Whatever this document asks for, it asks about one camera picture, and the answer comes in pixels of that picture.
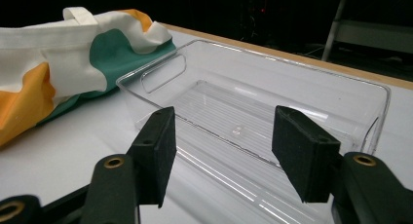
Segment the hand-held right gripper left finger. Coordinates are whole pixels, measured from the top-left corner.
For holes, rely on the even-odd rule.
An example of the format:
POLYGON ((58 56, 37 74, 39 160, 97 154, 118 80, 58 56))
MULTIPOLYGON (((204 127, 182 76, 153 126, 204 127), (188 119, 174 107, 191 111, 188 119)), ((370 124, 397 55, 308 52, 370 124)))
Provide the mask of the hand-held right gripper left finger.
POLYGON ((139 205, 164 202, 176 154, 175 113, 167 107, 153 112, 131 144, 139 205))

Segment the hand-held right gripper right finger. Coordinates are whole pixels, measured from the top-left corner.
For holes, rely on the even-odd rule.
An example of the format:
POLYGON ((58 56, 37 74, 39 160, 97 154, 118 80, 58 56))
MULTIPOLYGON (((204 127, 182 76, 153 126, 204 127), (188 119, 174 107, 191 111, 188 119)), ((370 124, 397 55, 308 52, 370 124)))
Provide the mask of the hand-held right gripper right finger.
POLYGON ((272 152, 303 203, 326 203, 341 142, 302 112, 277 106, 272 152))

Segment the clear plastic container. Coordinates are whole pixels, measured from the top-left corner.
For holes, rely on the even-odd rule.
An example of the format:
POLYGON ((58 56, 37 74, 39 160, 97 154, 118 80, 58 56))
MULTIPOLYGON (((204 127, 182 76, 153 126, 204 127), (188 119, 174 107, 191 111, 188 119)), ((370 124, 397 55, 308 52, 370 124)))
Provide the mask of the clear plastic container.
POLYGON ((167 197, 198 224, 333 224, 304 204, 272 152, 277 106, 305 114, 340 151, 372 154, 391 92, 326 69, 204 40, 119 78, 137 129, 173 107, 176 158, 167 197))

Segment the white green orange tote bag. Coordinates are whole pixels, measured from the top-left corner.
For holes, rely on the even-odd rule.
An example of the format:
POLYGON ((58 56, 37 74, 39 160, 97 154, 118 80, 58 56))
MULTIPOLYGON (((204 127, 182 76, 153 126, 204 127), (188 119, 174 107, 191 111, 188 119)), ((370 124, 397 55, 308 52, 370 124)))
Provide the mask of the white green orange tote bag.
POLYGON ((135 9, 72 7, 62 21, 0 27, 0 147, 174 49, 169 31, 135 9))

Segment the white metal frame stand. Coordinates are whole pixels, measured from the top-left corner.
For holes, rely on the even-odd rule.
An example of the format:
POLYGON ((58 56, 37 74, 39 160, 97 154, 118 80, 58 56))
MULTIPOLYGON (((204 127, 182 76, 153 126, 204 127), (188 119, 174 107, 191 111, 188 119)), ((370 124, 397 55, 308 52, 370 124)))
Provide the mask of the white metal frame stand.
POLYGON ((321 59, 327 61, 335 42, 413 54, 413 27, 342 19, 347 0, 340 0, 321 59))

